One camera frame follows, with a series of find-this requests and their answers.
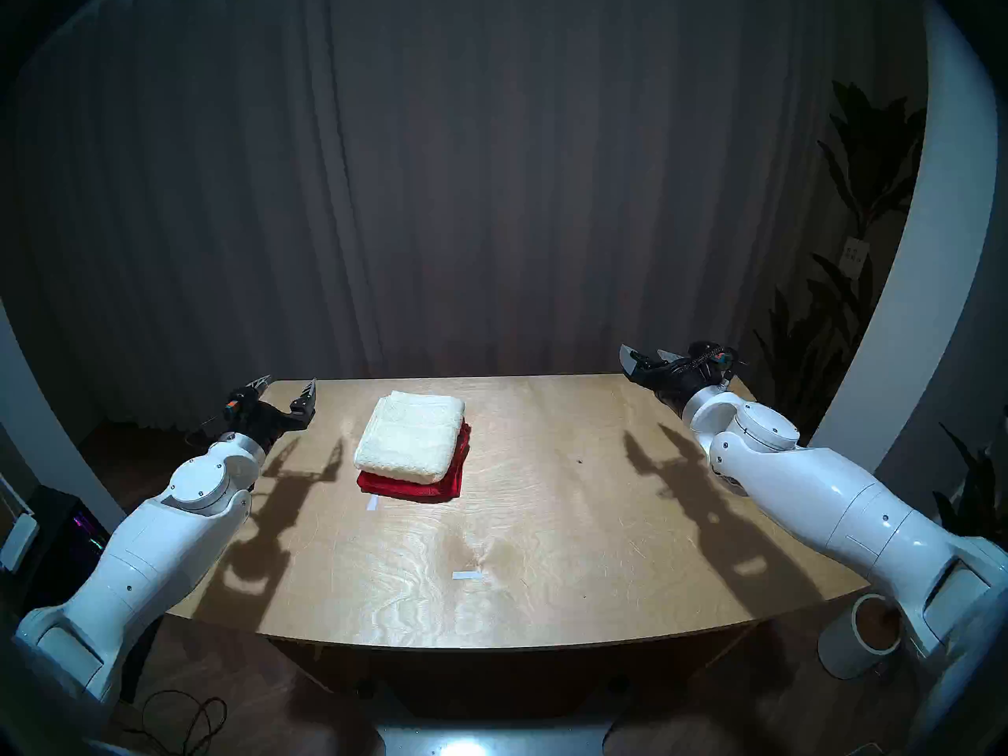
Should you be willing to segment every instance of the stack of towels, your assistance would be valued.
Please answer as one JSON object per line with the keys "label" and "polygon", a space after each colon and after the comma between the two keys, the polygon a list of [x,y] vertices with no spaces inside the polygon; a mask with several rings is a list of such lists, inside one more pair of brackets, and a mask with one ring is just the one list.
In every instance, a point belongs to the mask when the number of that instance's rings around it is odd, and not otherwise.
{"label": "stack of towels", "polygon": [[448,395],[379,398],[354,454],[361,490],[420,500],[457,497],[469,453],[465,415],[465,402]]}

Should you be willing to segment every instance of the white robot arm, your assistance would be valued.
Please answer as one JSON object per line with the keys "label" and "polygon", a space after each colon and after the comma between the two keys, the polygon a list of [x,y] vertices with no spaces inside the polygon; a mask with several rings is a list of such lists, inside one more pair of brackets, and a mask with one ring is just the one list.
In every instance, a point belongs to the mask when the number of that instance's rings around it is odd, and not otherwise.
{"label": "white robot arm", "polygon": [[786,417],[728,392],[734,351],[698,342],[688,356],[658,355],[624,346],[620,363],[682,417],[716,474],[895,601],[918,658],[938,671],[957,624],[982,597],[1008,588],[1008,555],[987,539],[944,530],[833,450],[798,447]]}
{"label": "white robot arm", "polygon": [[18,626],[16,642],[62,685],[82,722],[100,728],[119,698],[130,648],[196,588],[248,517],[249,490],[277,438],[311,421],[313,380],[289,414],[259,400],[270,381],[232,392],[220,440],[119,524],[70,601],[33,610]]}

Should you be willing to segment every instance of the wood grain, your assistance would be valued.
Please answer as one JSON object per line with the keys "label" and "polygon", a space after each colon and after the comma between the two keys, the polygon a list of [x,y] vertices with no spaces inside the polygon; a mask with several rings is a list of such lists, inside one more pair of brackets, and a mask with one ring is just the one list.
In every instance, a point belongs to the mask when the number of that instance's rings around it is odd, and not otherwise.
{"label": "wood grain", "polygon": [[[300,387],[265,399],[285,408]],[[466,401],[460,498],[367,511],[353,453],[392,390]],[[326,643],[544,647],[721,628],[865,585],[717,481],[621,375],[325,381],[317,408],[173,614]],[[452,579],[465,571],[482,577]]]}

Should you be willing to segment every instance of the curtain fold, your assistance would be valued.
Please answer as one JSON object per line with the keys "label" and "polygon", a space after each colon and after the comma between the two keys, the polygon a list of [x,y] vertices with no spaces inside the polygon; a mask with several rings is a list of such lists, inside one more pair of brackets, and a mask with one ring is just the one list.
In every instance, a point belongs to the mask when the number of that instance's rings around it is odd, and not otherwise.
{"label": "curtain fold", "polygon": [[9,101],[108,416],[279,378],[738,345],[845,212],[815,139],[876,0],[96,0]]}

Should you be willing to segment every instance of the potted plant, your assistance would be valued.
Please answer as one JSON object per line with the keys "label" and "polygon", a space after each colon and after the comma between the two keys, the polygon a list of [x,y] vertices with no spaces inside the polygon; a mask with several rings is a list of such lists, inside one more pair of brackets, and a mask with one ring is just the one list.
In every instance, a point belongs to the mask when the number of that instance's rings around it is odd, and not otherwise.
{"label": "potted plant", "polygon": [[942,527],[957,536],[982,536],[1008,551],[1008,498],[996,503],[994,463],[984,450],[973,455],[959,436],[944,425],[941,429],[956,445],[967,467],[963,493],[955,504],[943,493],[932,491]]}
{"label": "potted plant", "polygon": [[[833,89],[843,118],[830,118],[847,169],[827,143],[818,145],[837,194],[854,215],[855,236],[839,264],[812,255],[826,280],[807,279],[811,297],[804,317],[792,317],[778,289],[768,337],[754,331],[773,381],[774,407],[797,425],[802,444],[829,408],[875,310],[868,229],[888,212],[906,213],[923,142],[924,111],[907,116],[905,97],[875,108],[854,84],[834,81]],[[901,175],[907,157],[909,170]]]}

